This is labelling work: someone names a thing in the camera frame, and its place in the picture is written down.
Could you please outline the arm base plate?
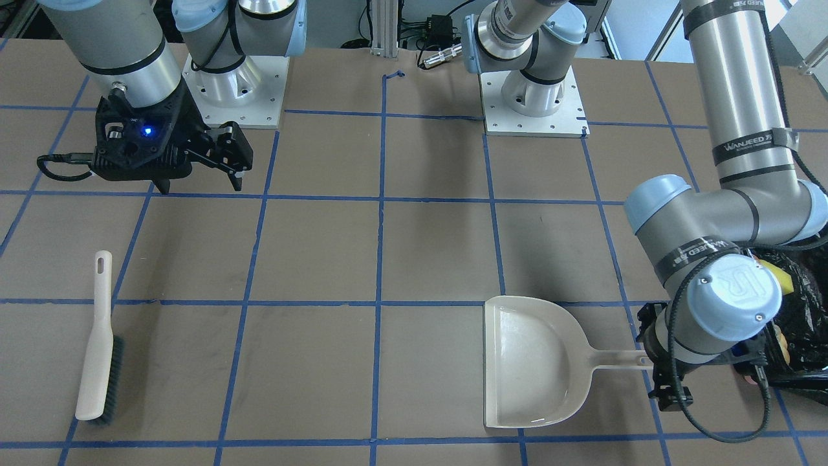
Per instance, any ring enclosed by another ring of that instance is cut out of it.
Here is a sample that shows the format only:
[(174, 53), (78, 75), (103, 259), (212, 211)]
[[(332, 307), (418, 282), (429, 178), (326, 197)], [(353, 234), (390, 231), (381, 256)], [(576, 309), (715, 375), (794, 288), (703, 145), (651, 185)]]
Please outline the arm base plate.
[(479, 75), (486, 133), (585, 138), (591, 134), (573, 68), (562, 82), (541, 85), (519, 71)]
[(234, 121), (243, 129), (277, 129), (292, 59), (249, 56), (222, 74), (194, 71), (187, 56), (182, 71), (204, 123), (216, 128)]

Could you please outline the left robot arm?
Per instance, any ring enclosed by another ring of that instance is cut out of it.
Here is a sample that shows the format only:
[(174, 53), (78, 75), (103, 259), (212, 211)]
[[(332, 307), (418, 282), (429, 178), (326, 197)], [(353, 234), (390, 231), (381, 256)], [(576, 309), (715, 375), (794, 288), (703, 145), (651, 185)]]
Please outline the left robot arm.
[(644, 310), (642, 350), (593, 348), (568, 310), (546, 300), (484, 303), (485, 425), (546, 427), (582, 407), (598, 369), (653, 372), (660, 410), (691, 401), (687, 373), (757, 336), (781, 284), (748, 249), (789, 247), (826, 227), (826, 194), (796, 175), (798, 135), (783, 109), (763, 1), (682, 1), (721, 188), (696, 192), (674, 174), (624, 203), (670, 294)]

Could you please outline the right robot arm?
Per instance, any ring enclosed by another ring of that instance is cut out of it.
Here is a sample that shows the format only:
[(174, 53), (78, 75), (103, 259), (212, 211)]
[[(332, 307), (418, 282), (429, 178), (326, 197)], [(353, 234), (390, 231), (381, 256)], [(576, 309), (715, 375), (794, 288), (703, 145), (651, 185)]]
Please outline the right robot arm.
[(150, 1), (39, 5), (101, 90), (93, 150), (39, 156), (45, 177), (149, 181), (168, 194), (172, 180), (200, 163), (240, 191), (254, 165), (245, 110), (274, 102), (255, 57), (287, 61), (304, 53), (307, 2), (171, 2), (187, 66), (175, 59)]

